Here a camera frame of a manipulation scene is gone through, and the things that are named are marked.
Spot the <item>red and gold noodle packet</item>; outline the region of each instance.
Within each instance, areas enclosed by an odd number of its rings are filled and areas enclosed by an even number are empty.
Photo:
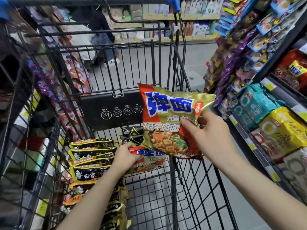
[[[180,120],[188,119],[198,126],[199,115],[214,102],[215,95],[138,85],[144,100],[141,145],[182,159],[203,160],[196,142]]]

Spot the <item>right hand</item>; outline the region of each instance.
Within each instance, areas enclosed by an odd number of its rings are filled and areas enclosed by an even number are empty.
[[[189,120],[181,120],[182,126],[193,136],[202,154],[213,164],[220,164],[238,155],[228,125],[221,117],[205,110],[198,118],[198,122],[204,125],[203,129],[198,128]]]

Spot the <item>left hand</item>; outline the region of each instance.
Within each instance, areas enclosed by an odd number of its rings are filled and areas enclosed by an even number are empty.
[[[133,155],[129,151],[129,148],[135,148],[136,145],[132,142],[125,143],[121,145],[116,153],[115,153],[115,158],[112,163],[112,168],[115,168],[118,172],[123,175],[128,169],[130,169],[133,164],[142,159],[143,155],[137,154]]]

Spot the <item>jeans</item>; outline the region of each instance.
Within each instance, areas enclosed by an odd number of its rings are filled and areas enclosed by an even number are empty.
[[[92,40],[92,45],[99,45],[99,44],[113,44],[109,39],[108,35],[105,32],[96,34]],[[106,53],[106,60],[114,59],[113,50],[112,49],[105,49]]]

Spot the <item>white sneaker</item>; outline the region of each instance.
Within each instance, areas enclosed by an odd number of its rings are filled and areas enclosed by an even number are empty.
[[[117,58],[115,58],[115,59],[116,59],[116,63],[119,64],[120,60],[117,59]],[[106,65],[107,63],[109,64],[109,68],[115,66],[115,60],[114,59],[108,60],[107,62],[105,62],[103,64],[104,68],[106,68],[106,69],[108,68],[107,65]]]

